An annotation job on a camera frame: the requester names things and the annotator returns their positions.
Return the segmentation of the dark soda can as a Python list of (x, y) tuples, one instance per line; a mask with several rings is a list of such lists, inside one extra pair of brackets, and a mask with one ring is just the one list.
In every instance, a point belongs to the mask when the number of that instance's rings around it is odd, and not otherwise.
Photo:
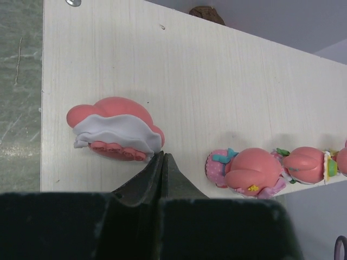
[(220, 25), (226, 25), (216, 9), (211, 6), (196, 6), (189, 11), (189, 15), (202, 18)]

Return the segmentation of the pink white toy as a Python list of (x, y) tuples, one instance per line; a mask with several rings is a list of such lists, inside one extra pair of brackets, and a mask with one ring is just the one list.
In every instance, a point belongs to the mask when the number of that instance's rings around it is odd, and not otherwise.
[(75, 134), (74, 148), (87, 147), (111, 159), (149, 161), (165, 143), (147, 109), (124, 97), (77, 105), (66, 119)]

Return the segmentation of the pink toy yellow hat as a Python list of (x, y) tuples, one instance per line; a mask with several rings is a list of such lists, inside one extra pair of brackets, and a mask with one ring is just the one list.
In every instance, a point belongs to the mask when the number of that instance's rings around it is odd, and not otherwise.
[(276, 148), (271, 152), (282, 165), (280, 176), (291, 184), (314, 185), (327, 183), (341, 175), (337, 164), (337, 151), (321, 151), (313, 147), (298, 147), (293, 151)]

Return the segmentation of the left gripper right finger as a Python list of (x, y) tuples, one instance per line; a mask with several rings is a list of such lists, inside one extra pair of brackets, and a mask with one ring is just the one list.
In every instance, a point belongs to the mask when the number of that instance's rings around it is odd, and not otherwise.
[(170, 153), (164, 154), (162, 167), (162, 198), (208, 199), (178, 168)]

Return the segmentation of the white two-tier shelf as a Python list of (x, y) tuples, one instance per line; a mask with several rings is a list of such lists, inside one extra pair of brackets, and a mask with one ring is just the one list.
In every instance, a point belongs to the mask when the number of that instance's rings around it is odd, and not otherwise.
[(164, 150), (210, 197), (218, 148), (342, 148), (346, 66), (145, 1), (45, 1), (42, 191), (113, 191), (143, 164), (73, 147), (70, 108), (123, 96), (164, 132)]

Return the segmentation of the red bunny ear toy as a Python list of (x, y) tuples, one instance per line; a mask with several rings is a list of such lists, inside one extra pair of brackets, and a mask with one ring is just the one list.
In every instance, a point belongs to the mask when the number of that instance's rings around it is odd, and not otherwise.
[(347, 141), (345, 142), (345, 147), (341, 149), (337, 156), (336, 162), (339, 172), (346, 176), (347, 175)]

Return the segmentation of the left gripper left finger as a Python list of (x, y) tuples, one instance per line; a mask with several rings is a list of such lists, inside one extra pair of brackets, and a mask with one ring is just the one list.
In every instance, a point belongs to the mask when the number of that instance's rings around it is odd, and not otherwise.
[(156, 154), (146, 167), (112, 193), (118, 201), (127, 207), (138, 207), (153, 200), (158, 189), (164, 152)]

